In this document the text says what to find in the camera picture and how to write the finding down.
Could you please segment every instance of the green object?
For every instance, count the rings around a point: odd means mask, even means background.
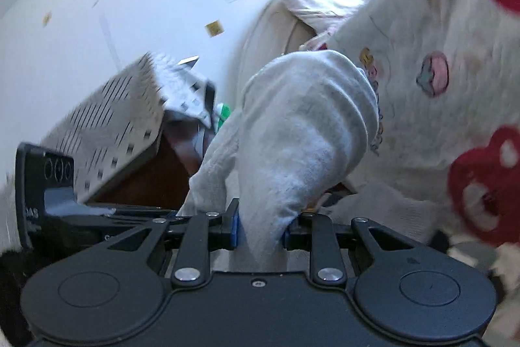
[[[219,103],[215,108],[215,112],[218,116],[218,121],[216,122],[216,131],[220,130],[222,124],[226,122],[226,119],[231,115],[231,108],[227,103]]]

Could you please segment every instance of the black device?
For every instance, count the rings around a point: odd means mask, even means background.
[[[490,281],[376,222],[303,213],[282,242],[310,252],[307,273],[211,272],[210,251],[240,243],[238,200],[224,214],[193,217],[88,207],[75,201],[72,170],[70,157],[20,145],[22,244],[61,259],[23,289],[31,346],[485,345]]]

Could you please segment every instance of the pink cartoon print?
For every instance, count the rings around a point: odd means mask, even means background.
[[[416,82],[431,98],[442,95],[449,84],[449,68],[446,56],[442,52],[432,52],[426,55]]]
[[[455,211],[480,240],[493,246],[518,243],[520,239],[520,161],[504,164],[503,148],[511,146],[520,155],[520,133],[514,127],[496,130],[485,147],[468,150],[450,166],[448,194]],[[469,214],[465,192],[470,186],[483,187],[480,204],[496,224],[483,229]]]

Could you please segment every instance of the sticker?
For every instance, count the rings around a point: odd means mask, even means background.
[[[442,52],[432,52],[423,60],[415,82],[429,97],[442,95],[449,84],[448,60]]]
[[[47,24],[49,24],[50,19],[52,18],[52,13],[48,12],[43,16],[43,26],[45,27]]]
[[[206,24],[206,30],[211,37],[218,36],[224,32],[219,20]]]

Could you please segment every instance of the metal screw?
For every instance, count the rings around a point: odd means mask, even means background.
[[[263,281],[262,279],[256,279],[253,282],[251,282],[251,285],[256,288],[262,288],[267,285],[267,282]]]
[[[195,281],[200,276],[200,271],[195,268],[181,268],[173,274],[179,281]]]
[[[323,268],[318,271],[318,277],[323,281],[339,281],[343,272],[336,268]]]

